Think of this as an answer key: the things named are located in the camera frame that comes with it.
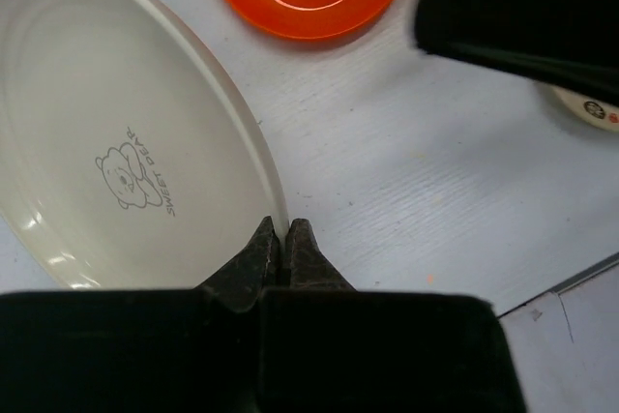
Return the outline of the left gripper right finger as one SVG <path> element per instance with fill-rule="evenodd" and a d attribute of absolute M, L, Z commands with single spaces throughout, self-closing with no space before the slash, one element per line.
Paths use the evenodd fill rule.
<path fill-rule="evenodd" d="M 282 255 L 282 284 L 298 290 L 354 291 L 354 287 L 325 257 L 310 221 L 290 224 Z"/>

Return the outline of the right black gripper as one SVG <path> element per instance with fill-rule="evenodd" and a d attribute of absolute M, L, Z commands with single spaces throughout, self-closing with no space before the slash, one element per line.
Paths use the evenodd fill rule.
<path fill-rule="evenodd" d="M 618 0 L 418 0 L 431 55 L 618 104 Z"/>

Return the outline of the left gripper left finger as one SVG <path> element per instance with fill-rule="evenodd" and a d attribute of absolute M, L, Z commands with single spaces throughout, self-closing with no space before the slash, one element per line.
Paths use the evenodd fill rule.
<path fill-rule="evenodd" d="M 202 288 L 235 312 L 250 310 L 262 288 L 278 280 L 280 239 L 271 217 L 265 217 L 248 243 L 216 273 L 202 283 Z"/>

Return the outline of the cream floral round plate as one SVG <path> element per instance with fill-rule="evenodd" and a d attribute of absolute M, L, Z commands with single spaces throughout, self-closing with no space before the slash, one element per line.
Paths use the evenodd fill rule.
<path fill-rule="evenodd" d="M 618 107 L 556 86 L 549 89 L 576 117 L 601 130 L 618 133 Z"/>

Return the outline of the white bear round plate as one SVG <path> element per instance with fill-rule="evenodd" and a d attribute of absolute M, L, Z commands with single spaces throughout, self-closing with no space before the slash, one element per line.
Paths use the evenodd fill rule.
<path fill-rule="evenodd" d="M 288 228 L 250 108 L 159 0 L 1 0 L 1 212 L 76 290 L 192 287 Z"/>

